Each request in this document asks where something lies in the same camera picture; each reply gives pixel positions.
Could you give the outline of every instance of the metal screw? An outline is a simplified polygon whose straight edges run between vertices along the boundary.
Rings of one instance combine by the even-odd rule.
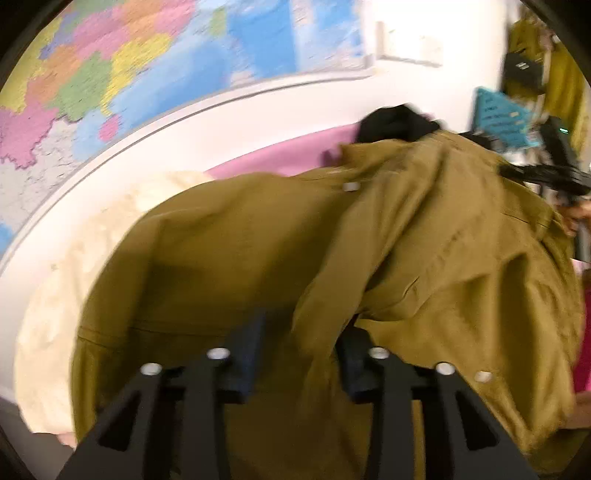
[[[160,364],[145,364],[142,365],[142,368],[139,369],[142,372],[142,375],[147,375],[148,377],[154,377],[158,375],[162,371],[162,365]]]
[[[207,358],[210,360],[224,360],[230,356],[230,350],[224,347],[212,348],[207,351]]]
[[[369,356],[371,358],[375,358],[376,360],[384,360],[390,356],[390,352],[388,352],[384,347],[375,346],[369,349]]]
[[[435,370],[442,375],[448,376],[453,375],[456,372],[456,367],[447,362],[441,362],[435,366]]]

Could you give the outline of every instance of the pink fabric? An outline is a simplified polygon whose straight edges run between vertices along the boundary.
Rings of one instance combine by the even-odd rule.
[[[358,124],[345,125],[286,140],[222,163],[207,173],[218,180],[256,171],[288,177],[332,166],[340,156],[339,144],[353,143],[357,130]]]
[[[591,391],[591,289],[585,292],[587,318],[579,363],[573,370],[574,391]]]

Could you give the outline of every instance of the pink cushion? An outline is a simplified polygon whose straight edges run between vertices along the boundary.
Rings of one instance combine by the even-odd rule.
[[[332,166],[340,157],[339,144],[353,143],[358,128],[358,124],[345,125],[292,138],[234,158],[207,173],[215,179],[256,171],[292,176],[312,168]]]

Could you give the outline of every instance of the white wall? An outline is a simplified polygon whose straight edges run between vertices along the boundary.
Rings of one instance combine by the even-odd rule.
[[[372,110],[411,102],[466,130],[475,87],[496,88],[505,51],[504,0],[375,0],[375,19],[416,26],[443,44],[443,67],[382,63],[374,77],[316,83],[236,100],[187,116],[187,107],[158,120],[102,155],[110,157],[61,199],[20,243],[0,277],[0,395],[11,400],[14,341],[27,301],[51,263],[67,247],[72,230],[142,178],[165,170],[206,170],[273,143],[357,122]],[[368,17],[371,31],[372,18]],[[94,168],[90,162],[83,170]]]

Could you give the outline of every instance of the hanging clothes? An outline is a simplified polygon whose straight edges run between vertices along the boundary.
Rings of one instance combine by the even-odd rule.
[[[583,308],[559,215],[448,132],[342,150],[342,167],[197,186],[131,229],[83,310],[78,438],[142,364],[185,365],[261,307],[294,313],[269,322],[255,392],[226,410],[237,478],[360,478],[371,409],[333,357],[355,314],[404,361],[456,365],[523,452],[566,421]]]
[[[571,143],[580,155],[585,147],[589,129],[587,110],[587,81],[562,42],[552,42],[546,28],[530,11],[524,11],[509,36],[509,52],[521,53],[529,60],[544,62],[546,48],[551,48],[550,71],[545,86],[543,112],[561,118],[570,130]],[[523,102],[532,102],[538,95],[515,81],[507,81],[506,93]]]

